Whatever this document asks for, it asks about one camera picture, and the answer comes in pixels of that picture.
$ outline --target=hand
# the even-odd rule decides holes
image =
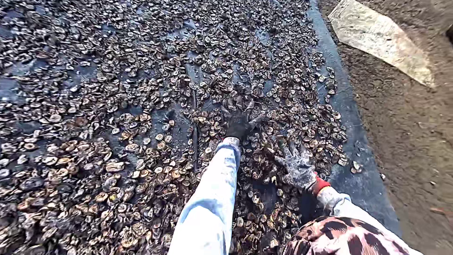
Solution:
[[[228,120],[228,129],[226,130],[225,137],[236,137],[242,141],[261,122],[264,117],[263,115],[249,121],[249,114],[254,106],[255,102],[252,99],[246,110],[243,111],[244,103],[241,96],[237,97],[236,106],[233,105],[231,98],[223,101],[220,109],[224,118]]]
[[[309,164],[308,152],[303,146],[300,146],[299,151],[293,141],[289,143],[289,149],[283,146],[281,140],[279,145],[285,158],[275,156],[275,160],[288,171],[288,174],[282,178],[284,182],[311,192],[315,196],[322,188],[330,186],[330,183],[318,177],[318,173],[314,171],[314,166]]]

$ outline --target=soil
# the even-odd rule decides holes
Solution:
[[[319,0],[327,15],[338,0]],[[429,56],[435,88],[334,38],[403,239],[426,255],[453,254],[453,24],[451,0],[359,0],[392,18]]]

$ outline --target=light blue sleeve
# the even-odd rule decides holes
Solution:
[[[217,146],[195,193],[179,216],[169,255],[228,254],[240,157],[237,138],[227,137]]]

